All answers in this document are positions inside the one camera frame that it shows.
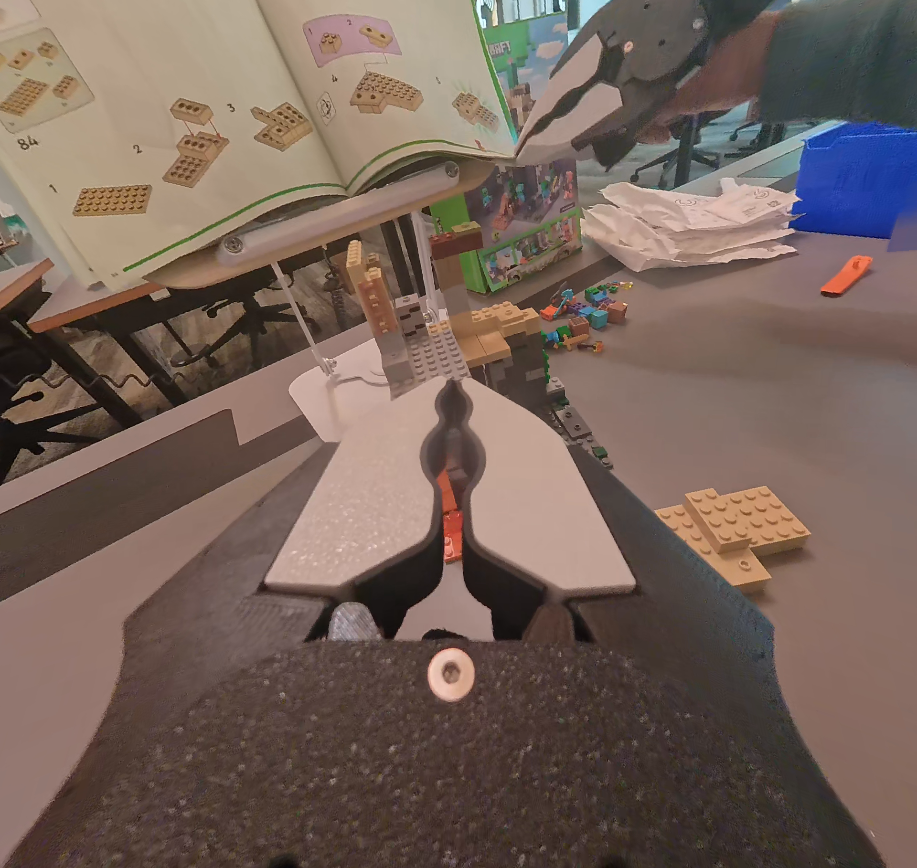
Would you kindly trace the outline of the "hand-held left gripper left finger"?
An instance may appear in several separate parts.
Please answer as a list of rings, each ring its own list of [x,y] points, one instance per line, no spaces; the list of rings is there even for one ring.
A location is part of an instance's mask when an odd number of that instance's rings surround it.
[[[427,381],[344,434],[270,566],[284,594],[351,594],[388,564],[425,547],[441,525],[446,468],[443,395]]]

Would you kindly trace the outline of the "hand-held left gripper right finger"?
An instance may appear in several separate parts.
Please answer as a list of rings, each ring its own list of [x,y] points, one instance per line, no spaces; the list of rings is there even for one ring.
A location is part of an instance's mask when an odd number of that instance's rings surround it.
[[[483,452],[467,522],[484,555],[549,598],[632,593],[636,578],[564,439],[478,381],[462,389],[471,442]]]

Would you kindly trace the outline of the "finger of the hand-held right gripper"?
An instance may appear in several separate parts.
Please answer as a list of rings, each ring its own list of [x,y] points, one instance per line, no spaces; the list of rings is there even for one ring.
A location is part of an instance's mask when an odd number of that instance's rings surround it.
[[[603,50],[601,38],[595,35],[590,37],[577,51],[572,52],[565,63],[557,64],[557,68],[550,77],[543,93],[535,100],[536,102],[544,93],[548,93],[549,99],[554,101],[555,104],[549,112],[549,117],[543,118],[536,124],[536,129],[542,130],[546,128],[549,118],[567,115],[579,104],[579,101],[587,91],[600,83],[605,83],[598,79]]]
[[[558,159],[577,159],[579,155],[571,145],[576,138],[622,104],[619,90],[612,85],[600,83],[586,92],[573,110],[565,116],[549,118],[546,128],[536,129],[555,104],[544,93],[534,104],[526,119],[515,150],[517,163],[549,163]]]

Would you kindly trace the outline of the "tan brick plate assembly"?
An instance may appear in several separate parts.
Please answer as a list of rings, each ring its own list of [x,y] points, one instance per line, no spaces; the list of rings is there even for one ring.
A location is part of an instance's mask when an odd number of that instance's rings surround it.
[[[743,594],[771,576],[762,558],[803,547],[809,529],[767,487],[727,495],[712,488],[686,493],[682,503],[655,511],[719,576]]]

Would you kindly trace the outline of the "instruction booklet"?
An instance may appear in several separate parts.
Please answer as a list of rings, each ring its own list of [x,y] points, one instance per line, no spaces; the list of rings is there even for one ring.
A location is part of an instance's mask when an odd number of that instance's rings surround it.
[[[124,289],[289,204],[513,156],[472,0],[2,0],[2,171]]]

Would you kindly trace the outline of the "wooden desk with black legs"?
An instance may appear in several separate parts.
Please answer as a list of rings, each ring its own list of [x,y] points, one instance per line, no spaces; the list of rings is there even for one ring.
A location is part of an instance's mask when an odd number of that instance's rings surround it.
[[[1,271],[1,307],[10,307],[18,296],[30,286],[42,281],[54,268],[49,258],[38,263],[14,266]],[[62,326],[74,324],[92,315],[108,311],[122,304],[153,296],[155,300],[168,298],[169,290],[155,282],[145,281],[131,289],[110,291],[106,287],[91,289],[74,277],[66,278],[51,298],[34,314],[27,316],[25,324],[37,334],[47,333]]]

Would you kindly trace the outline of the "person's right hand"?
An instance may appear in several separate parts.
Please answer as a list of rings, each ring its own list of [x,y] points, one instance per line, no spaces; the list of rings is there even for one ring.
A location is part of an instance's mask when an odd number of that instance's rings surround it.
[[[662,144],[671,125],[681,118],[730,111],[760,93],[768,48],[780,12],[761,13],[754,21],[722,40],[704,65],[684,83],[637,135],[639,143]]]

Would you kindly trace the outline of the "green toy set box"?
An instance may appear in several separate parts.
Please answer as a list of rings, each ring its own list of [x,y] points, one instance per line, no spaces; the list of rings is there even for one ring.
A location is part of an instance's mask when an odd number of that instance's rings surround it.
[[[518,137],[549,74],[568,44],[565,13],[484,30],[490,58]],[[483,244],[463,254],[467,289],[504,289],[581,248],[577,163],[560,159],[529,167],[497,166],[475,189],[435,203],[437,226],[477,223]]]

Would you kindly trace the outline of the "crumpled white paper bags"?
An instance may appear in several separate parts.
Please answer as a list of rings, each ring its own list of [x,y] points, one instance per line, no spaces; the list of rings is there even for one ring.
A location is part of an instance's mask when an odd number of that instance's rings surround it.
[[[718,196],[631,183],[602,190],[581,229],[632,271],[725,265],[792,254],[793,191],[721,180]]]

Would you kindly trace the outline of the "grey brick castle model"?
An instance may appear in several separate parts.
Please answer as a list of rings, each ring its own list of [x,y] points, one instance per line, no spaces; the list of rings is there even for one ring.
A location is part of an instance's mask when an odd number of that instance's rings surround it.
[[[431,320],[415,294],[395,299],[376,253],[360,240],[348,246],[345,277],[357,296],[380,351],[382,382],[393,399],[433,378],[459,381],[467,377],[534,413],[552,411],[561,428],[566,392],[552,376],[549,353],[559,349],[600,353],[603,345],[592,338],[590,317],[575,313],[552,332],[542,320],[553,320],[568,307],[571,291],[561,291],[545,312],[520,309],[510,301],[471,309],[467,291],[459,285],[460,255],[483,242],[476,222],[456,225],[432,235],[427,243],[430,266],[437,280],[447,284],[447,317]]]

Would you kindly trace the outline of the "pile of colourful toy figures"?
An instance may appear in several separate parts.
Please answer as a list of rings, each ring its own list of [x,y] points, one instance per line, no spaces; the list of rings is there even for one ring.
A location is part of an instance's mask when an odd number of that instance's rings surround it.
[[[544,349],[600,354],[603,343],[597,335],[610,324],[624,324],[627,303],[618,296],[633,286],[632,281],[613,279],[588,287],[581,297],[572,288],[558,289],[539,312],[544,322],[555,324],[541,334]]]

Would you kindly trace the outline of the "blue plastic bin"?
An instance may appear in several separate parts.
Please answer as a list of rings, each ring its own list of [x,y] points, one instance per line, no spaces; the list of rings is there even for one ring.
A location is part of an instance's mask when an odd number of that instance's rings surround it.
[[[887,239],[915,207],[916,132],[844,123],[805,141],[790,226]]]

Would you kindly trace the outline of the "white book stand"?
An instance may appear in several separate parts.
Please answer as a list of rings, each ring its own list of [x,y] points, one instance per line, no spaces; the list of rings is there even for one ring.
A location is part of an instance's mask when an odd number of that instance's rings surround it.
[[[420,212],[479,186],[491,168],[490,162],[479,159],[447,162],[355,197],[236,230],[201,252],[147,274],[145,280],[168,289],[201,289],[266,266],[278,276],[279,262],[287,257],[335,239],[350,240],[373,225],[408,215],[427,291],[427,315],[439,321],[448,310],[437,289],[429,233]],[[364,343],[332,361],[324,347],[314,340],[310,344],[317,367],[292,381],[289,393],[319,438],[339,442],[361,417],[389,402],[380,352],[378,347]]]

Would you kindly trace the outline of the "orange brick separator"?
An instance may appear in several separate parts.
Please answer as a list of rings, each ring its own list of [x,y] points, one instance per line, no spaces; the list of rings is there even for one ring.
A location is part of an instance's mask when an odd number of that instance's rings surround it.
[[[868,255],[851,257],[828,282],[821,286],[820,295],[826,298],[839,298],[864,278],[868,273],[873,258]]]

